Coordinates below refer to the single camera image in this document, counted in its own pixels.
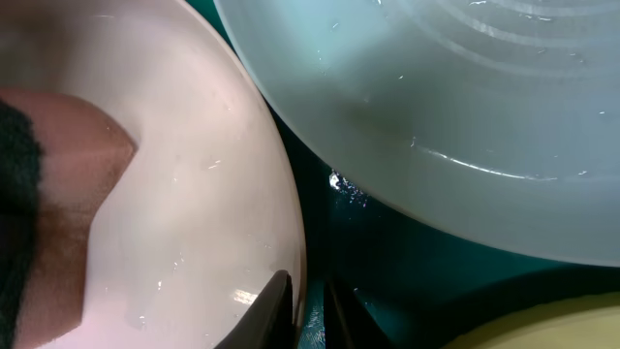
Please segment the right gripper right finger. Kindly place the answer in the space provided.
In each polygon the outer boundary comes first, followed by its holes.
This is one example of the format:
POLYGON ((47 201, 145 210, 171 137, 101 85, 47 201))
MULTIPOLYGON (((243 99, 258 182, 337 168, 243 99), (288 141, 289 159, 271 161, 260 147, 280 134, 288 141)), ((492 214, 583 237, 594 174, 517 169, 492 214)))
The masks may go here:
POLYGON ((326 349, 381 349, 388 337, 342 279, 332 277, 324 287, 326 349))

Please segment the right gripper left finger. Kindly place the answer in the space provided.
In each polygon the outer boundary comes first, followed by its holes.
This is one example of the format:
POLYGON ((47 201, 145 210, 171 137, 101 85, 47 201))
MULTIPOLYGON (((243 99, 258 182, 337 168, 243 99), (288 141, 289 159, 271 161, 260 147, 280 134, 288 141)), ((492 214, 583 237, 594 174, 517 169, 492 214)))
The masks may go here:
POLYGON ((293 284, 285 270, 278 270, 215 349, 292 349, 293 346, 293 284))

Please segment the pink plate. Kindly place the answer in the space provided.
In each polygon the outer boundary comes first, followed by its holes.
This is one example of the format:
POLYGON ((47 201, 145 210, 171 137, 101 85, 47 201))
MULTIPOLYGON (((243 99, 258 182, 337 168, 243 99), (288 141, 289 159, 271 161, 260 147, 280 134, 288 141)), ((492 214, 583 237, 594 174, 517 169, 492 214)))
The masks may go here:
POLYGON ((103 110, 136 155, 91 228, 79 327, 56 348, 213 348, 279 270, 302 323, 304 230, 261 93, 184 1, 5 1, 1 82, 103 110))

